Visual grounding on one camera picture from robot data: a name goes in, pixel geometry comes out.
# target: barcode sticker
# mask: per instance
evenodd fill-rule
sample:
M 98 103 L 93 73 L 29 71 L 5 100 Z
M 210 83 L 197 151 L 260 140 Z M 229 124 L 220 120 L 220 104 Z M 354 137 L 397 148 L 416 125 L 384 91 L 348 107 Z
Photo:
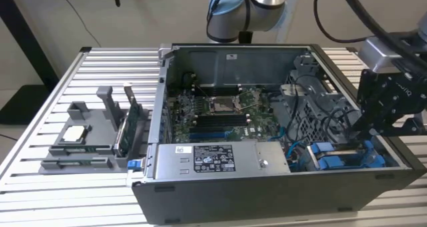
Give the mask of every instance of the barcode sticker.
M 176 154 L 190 154 L 192 153 L 192 146 L 176 146 L 174 153 Z
M 237 54 L 236 53 L 226 54 L 225 58 L 226 58 L 226 60 L 236 60 Z

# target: blue latch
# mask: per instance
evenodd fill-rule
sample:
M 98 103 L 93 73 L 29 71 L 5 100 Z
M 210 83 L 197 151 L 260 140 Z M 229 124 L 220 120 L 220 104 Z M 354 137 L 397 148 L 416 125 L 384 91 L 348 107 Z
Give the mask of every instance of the blue latch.
M 132 159 L 126 162 L 126 169 L 133 171 L 140 171 L 142 169 L 142 160 Z

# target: warning label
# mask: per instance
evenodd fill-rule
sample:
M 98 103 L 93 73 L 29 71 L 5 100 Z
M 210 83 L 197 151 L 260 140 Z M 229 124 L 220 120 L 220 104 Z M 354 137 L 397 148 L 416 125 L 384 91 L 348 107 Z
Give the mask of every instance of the warning label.
M 197 173 L 236 171 L 230 145 L 193 147 L 193 171 Z

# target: white wall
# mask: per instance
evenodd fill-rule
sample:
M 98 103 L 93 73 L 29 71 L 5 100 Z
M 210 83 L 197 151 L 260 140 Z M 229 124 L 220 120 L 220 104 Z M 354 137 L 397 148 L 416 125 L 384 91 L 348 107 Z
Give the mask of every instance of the white wall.
M 37 84 L 41 84 L 41 80 L 0 19 L 0 91 Z
M 14 0 L 60 74 L 82 46 L 96 46 L 65 0 Z M 157 47 L 206 42 L 209 0 L 69 0 L 102 47 Z M 254 42 L 272 43 L 274 32 Z
M 14 0 L 46 57 L 61 75 L 82 46 L 96 46 L 65 0 Z M 157 47 L 160 43 L 202 43 L 209 0 L 69 0 L 102 47 Z M 313 19 L 313 0 L 297 0 L 285 43 L 333 47 Z M 425 0 L 360 0 L 388 31 L 416 27 Z M 318 15 L 337 38 L 369 34 L 344 0 L 318 0 Z M 254 43 L 273 43 L 276 31 L 257 32 Z
M 427 0 L 358 0 L 381 27 L 409 31 L 427 12 Z M 372 33 L 364 27 L 344 0 L 318 0 L 318 18 L 328 33 L 338 39 L 358 38 Z M 349 46 L 328 40 L 313 17 L 313 0 L 297 0 L 286 43 L 316 43 L 325 47 Z

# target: aluminum extrusion table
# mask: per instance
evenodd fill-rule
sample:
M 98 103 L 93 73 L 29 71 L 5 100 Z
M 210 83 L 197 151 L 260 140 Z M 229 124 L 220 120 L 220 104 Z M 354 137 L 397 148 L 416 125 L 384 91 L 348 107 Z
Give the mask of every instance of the aluminum extrusion table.
M 357 88 L 360 70 L 365 68 L 357 56 L 345 48 L 322 50 Z M 137 101 L 152 109 L 157 74 L 156 48 L 92 48 L 78 53 L 0 165 L 0 227 L 152 226 L 145 222 L 130 188 L 125 187 L 125 173 L 40 175 L 37 171 L 68 119 L 69 103 L 85 101 L 89 109 L 101 109 L 104 105 L 96 90 L 97 86 L 109 85 L 113 86 L 113 100 L 128 108 L 122 84 L 129 82 Z M 401 137 L 401 140 L 427 165 L 427 136 Z M 358 212 L 197 226 L 427 226 L 427 175 L 405 189 L 382 193 Z

